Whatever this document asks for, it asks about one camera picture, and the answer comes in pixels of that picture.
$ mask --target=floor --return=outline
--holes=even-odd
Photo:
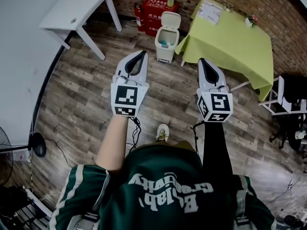
[[[112,116],[110,84],[118,62],[137,50],[149,54],[148,83],[150,89],[138,118],[142,133],[138,145],[154,141],[160,123],[170,127],[169,143],[182,139],[194,146],[191,126],[200,121],[194,94],[198,87],[197,68],[193,64],[180,67],[181,56],[171,64],[155,59],[154,38],[139,33],[131,22],[122,22],[123,31],[111,23],[91,22],[86,30],[97,43],[106,59],[101,61],[78,37],[69,44],[71,49],[62,54],[44,94],[35,130],[45,138],[54,139],[63,150],[70,165],[93,163],[105,130]],[[225,73],[229,87],[239,82]],[[277,127],[270,114],[258,106],[258,94],[250,87],[233,92],[234,113],[224,123],[225,137],[233,171],[251,177],[258,197],[275,215],[302,212],[307,202],[307,177],[303,163],[288,144],[278,149],[278,140],[269,142]],[[129,123],[127,142],[135,128]],[[204,127],[197,128],[198,147],[202,155]],[[44,158],[33,155],[34,192],[43,198],[62,189],[70,167],[53,141],[46,141]],[[281,195],[290,180],[297,184],[292,191]],[[30,165],[16,162],[11,184],[30,187]],[[54,208],[58,195],[48,195],[44,202]]]

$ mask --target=table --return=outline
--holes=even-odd
[[[235,11],[223,9],[217,25],[196,16],[204,1],[200,1],[192,14],[189,33],[175,52],[184,51],[183,63],[197,63],[200,58],[206,58],[218,67],[242,73],[249,81],[238,87],[250,82],[253,89],[260,90],[259,100],[263,101],[273,85],[270,36],[257,26],[247,27],[245,18]],[[224,7],[216,1],[208,1]]]
[[[53,30],[76,31],[84,42],[104,60],[106,57],[93,42],[90,36],[82,28],[86,20],[104,0],[59,0],[47,13],[39,27],[62,44],[65,48],[70,46],[64,42]],[[121,32],[122,28],[114,8],[112,0],[106,0],[106,4],[112,15],[116,29]]]

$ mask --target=white trash can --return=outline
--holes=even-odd
[[[181,17],[177,13],[163,12],[161,16],[162,27],[158,30],[154,44],[157,51],[157,60],[171,63],[175,48],[179,41],[179,31]]]

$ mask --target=fire extinguisher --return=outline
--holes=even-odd
[[[139,4],[134,4],[134,13],[136,18],[136,24],[138,25],[138,29],[140,32],[145,31],[145,24],[144,24],[144,18],[143,18],[143,11]]]

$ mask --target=white sneaker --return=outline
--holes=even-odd
[[[155,141],[165,141],[167,142],[169,136],[169,128],[166,124],[160,124],[157,129],[157,136]]]

